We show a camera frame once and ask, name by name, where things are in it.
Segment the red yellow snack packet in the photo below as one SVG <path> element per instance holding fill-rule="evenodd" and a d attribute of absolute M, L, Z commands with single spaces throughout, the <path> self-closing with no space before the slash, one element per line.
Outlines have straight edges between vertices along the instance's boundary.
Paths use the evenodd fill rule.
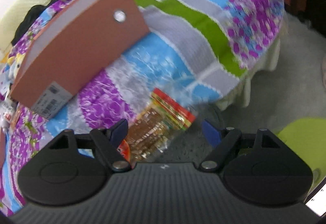
<path fill-rule="evenodd" d="M 124 159 L 126 159 L 128 162 L 130 162 L 130 147 L 126 140 L 122 140 L 121 144 L 117 148 L 118 152 L 123 156 Z"/>

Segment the brown sticks snack packet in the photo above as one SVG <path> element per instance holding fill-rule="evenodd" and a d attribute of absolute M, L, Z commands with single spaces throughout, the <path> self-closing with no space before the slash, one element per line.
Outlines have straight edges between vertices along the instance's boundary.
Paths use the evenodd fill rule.
<path fill-rule="evenodd" d="M 155 88 L 150 103 L 129 126 L 126 142 L 130 149 L 130 164 L 164 152 L 177 134 L 191 127 L 197 115 L 193 107 L 182 106 Z"/>

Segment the green cushion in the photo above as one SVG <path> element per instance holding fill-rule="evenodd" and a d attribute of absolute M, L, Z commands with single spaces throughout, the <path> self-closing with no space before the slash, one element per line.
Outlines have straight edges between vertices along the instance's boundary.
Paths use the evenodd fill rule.
<path fill-rule="evenodd" d="M 277 132 L 277 136 L 312 170 L 325 174 L 325 118 L 298 119 Z"/>

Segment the pink cardboard box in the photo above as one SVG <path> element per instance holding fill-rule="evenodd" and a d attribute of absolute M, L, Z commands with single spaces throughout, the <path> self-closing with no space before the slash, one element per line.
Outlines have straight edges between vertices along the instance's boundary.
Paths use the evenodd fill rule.
<path fill-rule="evenodd" d="M 73 0 L 33 39 L 10 96 L 50 119 L 148 33 L 133 0 Z"/>

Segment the colourful striped floral bedspread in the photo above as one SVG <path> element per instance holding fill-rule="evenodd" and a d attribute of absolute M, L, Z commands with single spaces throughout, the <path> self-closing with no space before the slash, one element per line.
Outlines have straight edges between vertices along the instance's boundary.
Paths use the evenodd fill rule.
<path fill-rule="evenodd" d="M 32 41 L 77 0 L 57 0 L 28 26 L 9 60 L 25 57 Z M 283 22 L 283 0 L 134 0 L 149 34 L 102 69 L 58 112 L 42 117 L 19 105 L 5 135 L 1 169 L 1 213 L 24 205 L 21 168 L 62 130 L 84 134 L 133 121 L 155 88 L 179 103 L 219 102 L 256 70 Z"/>

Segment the white blue plush toy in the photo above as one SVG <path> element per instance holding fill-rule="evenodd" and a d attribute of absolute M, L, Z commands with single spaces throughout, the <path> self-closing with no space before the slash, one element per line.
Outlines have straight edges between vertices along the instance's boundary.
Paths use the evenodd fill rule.
<path fill-rule="evenodd" d="M 17 53 L 15 56 L 10 57 L 7 60 L 7 63 L 10 65 L 8 78 L 12 83 L 17 77 L 18 71 L 20 69 L 20 66 L 22 65 L 24 57 L 25 57 L 25 53 L 24 54 Z"/>

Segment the black clothes pile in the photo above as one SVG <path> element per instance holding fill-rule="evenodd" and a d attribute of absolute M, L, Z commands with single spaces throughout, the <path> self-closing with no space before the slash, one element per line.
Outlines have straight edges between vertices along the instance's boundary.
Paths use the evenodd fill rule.
<path fill-rule="evenodd" d="M 41 15 L 41 13 L 51 6 L 52 4 L 56 3 L 58 0 L 50 0 L 47 5 L 34 5 L 31 9 L 27 12 L 24 20 L 20 23 L 18 28 L 16 29 L 15 36 L 11 41 L 11 45 L 14 46 L 17 42 L 23 37 L 23 35 L 28 31 L 28 29 L 32 26 L 34 21 Z"/>

